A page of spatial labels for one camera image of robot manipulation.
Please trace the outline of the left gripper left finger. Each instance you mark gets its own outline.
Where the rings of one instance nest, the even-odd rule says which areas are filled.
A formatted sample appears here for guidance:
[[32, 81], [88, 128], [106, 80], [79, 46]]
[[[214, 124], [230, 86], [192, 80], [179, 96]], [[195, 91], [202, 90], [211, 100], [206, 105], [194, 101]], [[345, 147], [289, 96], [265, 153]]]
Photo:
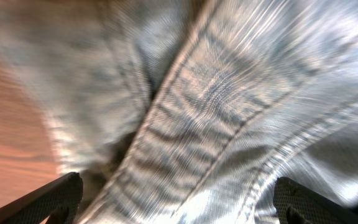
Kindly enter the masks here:
[[82, 178], [70, 172], [1, 207], [0, 224], [72, 224], [82, 197]]

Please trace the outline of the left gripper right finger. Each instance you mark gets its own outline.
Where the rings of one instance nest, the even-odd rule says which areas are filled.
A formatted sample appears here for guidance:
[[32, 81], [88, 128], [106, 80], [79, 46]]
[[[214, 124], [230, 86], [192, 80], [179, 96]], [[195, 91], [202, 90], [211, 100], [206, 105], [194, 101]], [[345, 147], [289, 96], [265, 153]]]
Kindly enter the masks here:
[[273, 205], [280, 224], [358, 224], [358, 206], [344, 208], [288, 177], [277, 179]]

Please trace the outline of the light blue denim shorts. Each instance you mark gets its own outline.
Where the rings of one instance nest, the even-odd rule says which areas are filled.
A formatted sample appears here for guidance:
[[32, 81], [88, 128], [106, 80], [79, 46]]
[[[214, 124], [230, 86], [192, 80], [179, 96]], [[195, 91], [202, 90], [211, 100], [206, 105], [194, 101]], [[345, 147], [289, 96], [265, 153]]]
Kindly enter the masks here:
[[358, 206], [358, 0], [0, 1], [78, 223], [277, 223], [287, 176]]

